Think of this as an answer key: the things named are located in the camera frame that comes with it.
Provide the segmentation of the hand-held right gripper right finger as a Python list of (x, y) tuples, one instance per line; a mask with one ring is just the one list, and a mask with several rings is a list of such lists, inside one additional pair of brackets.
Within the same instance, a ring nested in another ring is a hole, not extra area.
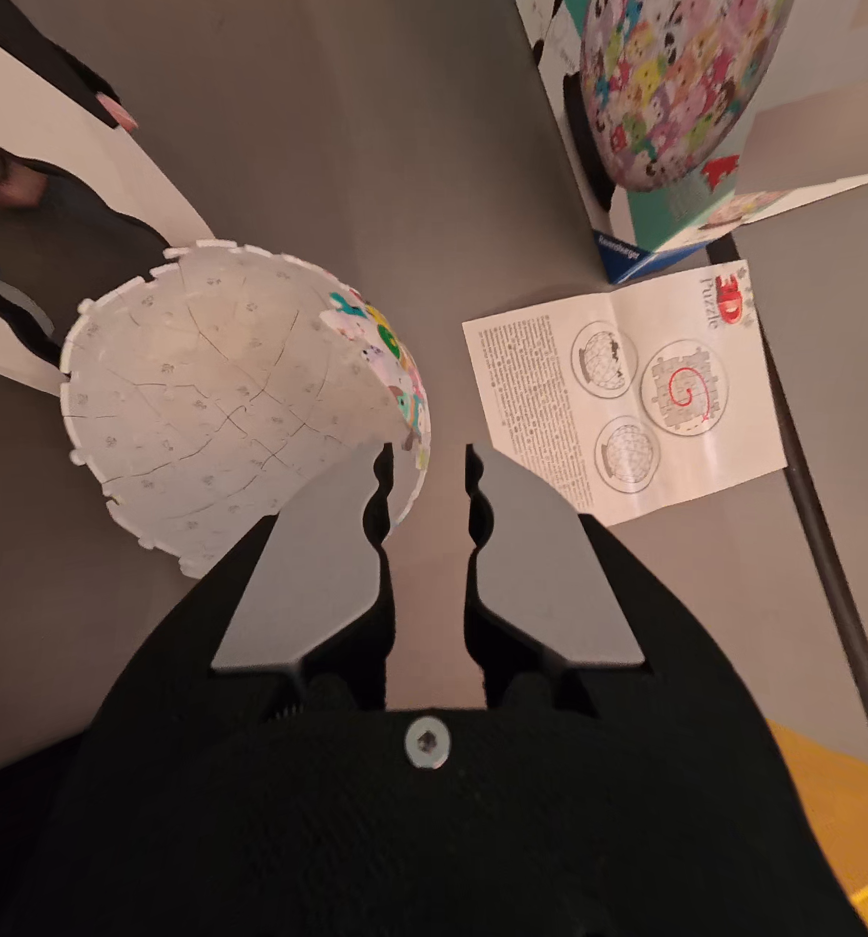
[(556, 694), (571, 673), (639, 668), (645, 655), (579, 513), (553, 487), (486, 443), (464, 467), (474, 549), (466, 649), (498, 708), (523, 674)]

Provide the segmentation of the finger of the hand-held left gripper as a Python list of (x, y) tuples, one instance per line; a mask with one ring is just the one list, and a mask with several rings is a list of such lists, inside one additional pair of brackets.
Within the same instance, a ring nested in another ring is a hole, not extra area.
[(85, 106), (0, 45), (0, 149), (90, 189), (115, 215), (169, 247), (213, 237), (186, 197), (100, 101)]
[(65, 376), (54, 336), (40, 306), (0, 278), (0, 376), (58, 397)]

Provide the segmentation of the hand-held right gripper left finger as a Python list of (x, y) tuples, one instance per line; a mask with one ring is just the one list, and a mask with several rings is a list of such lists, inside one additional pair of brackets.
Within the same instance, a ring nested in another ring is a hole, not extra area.
[(358, 446), (279, 511), (213, 657), (215, 673), (282, 673), (303, 689), (343, 679), (363, 709), (385, 706), (393, 649), (389, 442)]

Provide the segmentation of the colourful puzzle ball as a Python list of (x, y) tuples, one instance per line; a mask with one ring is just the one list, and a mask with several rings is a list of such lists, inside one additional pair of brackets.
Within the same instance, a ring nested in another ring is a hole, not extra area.
[(392, 526), (424, 484), (423, 381), (393, 326), (323, 268), (204, 240), (85, 299), (62, 347), (71, 460), (113, 521), (202, 578), (351, 450), (391, 443)]

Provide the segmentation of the teal puzzle box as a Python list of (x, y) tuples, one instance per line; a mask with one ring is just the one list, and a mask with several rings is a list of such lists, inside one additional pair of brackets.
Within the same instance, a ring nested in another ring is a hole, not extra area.
[(611, 285), (868, 184), (868, 2), (516, 6)]

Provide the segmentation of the person's left hand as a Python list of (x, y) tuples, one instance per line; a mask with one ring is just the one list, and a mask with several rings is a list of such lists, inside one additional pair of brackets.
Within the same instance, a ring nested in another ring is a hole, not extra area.
[(68, 168), (19, 156), (0, 144), (0, 210), (39, 206), (53, 179), (87, 183), (83, 176)]

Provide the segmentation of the white instruction leaflet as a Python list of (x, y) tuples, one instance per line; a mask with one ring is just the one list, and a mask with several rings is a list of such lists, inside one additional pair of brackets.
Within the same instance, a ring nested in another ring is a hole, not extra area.
[(463, 332), (492, 448), (607, 527), (786, 466), (745, 260)]

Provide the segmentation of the yellow plastic bin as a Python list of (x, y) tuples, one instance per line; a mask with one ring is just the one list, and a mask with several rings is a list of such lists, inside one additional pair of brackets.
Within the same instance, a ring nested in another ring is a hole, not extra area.
[(868, 765), (777, 723), (769, 728), (815, 837), (868, 927)]

